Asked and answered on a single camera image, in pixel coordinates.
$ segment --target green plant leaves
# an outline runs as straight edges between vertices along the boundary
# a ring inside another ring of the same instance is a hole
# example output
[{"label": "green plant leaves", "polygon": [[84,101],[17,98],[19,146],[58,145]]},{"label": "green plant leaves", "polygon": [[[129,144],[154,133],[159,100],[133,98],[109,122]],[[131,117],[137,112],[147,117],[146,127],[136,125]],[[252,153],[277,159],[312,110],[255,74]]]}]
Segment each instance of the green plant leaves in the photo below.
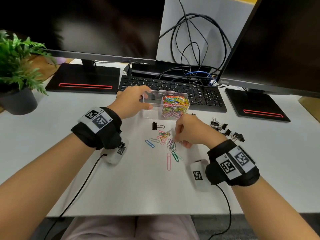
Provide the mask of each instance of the green plant leaves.
[{"label": "green plant leaves", "polygon": [[54,64],[55,59],[46,52],[46,46],[41,43],[31,41],[30,37],[22,41],[14,33],[10,39],[5,30],[0,30],[0,86],[17,83],[21,90],[25,85],[30,89],[46,94],[42,81],[37,78],[42,74],[39,68],[30,70],[31,54],[37,54],[50,58]]}]

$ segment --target dark gray plant pot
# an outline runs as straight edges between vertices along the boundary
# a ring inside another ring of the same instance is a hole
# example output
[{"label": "dark gray plant pot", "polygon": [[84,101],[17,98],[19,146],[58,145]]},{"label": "dark gray plant pot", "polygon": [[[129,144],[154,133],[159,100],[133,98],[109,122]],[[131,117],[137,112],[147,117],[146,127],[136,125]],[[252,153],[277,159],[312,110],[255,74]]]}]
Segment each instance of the dark gray plant pot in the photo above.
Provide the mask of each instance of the dark gray plant pot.
[{"label": "dark gray plant pot", "polygon": [[13,115],[26,115],[34,111],[38,103],[32,91],[25,87],[21,91],[0,92],[0,105]]}]

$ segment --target pink pants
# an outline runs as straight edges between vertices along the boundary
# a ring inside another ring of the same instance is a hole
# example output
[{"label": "pink pants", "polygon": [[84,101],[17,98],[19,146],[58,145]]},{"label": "pink pants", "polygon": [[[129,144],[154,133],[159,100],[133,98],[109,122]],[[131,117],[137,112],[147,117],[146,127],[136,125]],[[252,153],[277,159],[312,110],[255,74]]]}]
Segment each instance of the pink pants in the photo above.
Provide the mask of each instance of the pink pants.
[{"label": "pink pants", "polygon": [[76,217],[61,240],[199,240],[189,215]]}]

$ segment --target desk surface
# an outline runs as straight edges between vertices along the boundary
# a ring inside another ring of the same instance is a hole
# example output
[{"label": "desk surface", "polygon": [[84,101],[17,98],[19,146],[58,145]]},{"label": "desk surface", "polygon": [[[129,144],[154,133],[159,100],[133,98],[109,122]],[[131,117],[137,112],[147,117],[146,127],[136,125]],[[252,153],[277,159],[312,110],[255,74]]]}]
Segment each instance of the desk surface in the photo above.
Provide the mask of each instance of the desk surface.
[{"label": "desk surface", "polygon": [[[125,67],[110,63],[106,66]],[[301,213],[320,212],[319,135],[317,122],[295,96],[272,96],[290,118],[290,123],[237,117],[220,89],[227,113],[190,111],[205,123],[212,117],[229,124],[228,128],[244,135],[243,146],[256,160],[261,175]],[[87,110],[107,106],[115,95],[48,92],[36,93],[38,108],[27,115],[0,114],[0,183],[31,162],[70,133]],[[207,193],[197,192],[186,165],[208,159],[207,149],[194,145],[190,150],[177,148],[184,162],[172,161],[166,168],[165,147],[149,147],[145,140],[155,137],[152,121],[137,116],[124,120],[122,136],[129,139],[128,152],[117,166],[101,161],[66,216],[143,215],[143,214],[227,214],[228,206],[221,191],[212,186]],[[174,121],[161,121],[165,130]],[[100,152],[96,151],[83,166],[48,216],[58,216],[85,181]],[[221,184],[232,212],[242,210],[231,190]]]}]

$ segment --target monitor stand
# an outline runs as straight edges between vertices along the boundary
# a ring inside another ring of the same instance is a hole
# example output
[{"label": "monitor stand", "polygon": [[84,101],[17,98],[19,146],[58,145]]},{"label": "monitor stand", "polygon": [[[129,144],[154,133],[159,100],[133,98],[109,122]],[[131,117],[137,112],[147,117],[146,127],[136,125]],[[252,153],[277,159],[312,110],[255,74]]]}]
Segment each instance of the monitor stand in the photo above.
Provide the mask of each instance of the monitor stand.
[{"label": "monitor stand", "polygon": [[46,90],[50,92],[83,92],[116,94],[120,68],[96,66],[92,60],[79,64],[62,64]]},{"label": "monitor stand", "polygon": [[290,122],[286,114],[267,94],[226,89],[237,116],[262,120]]}]

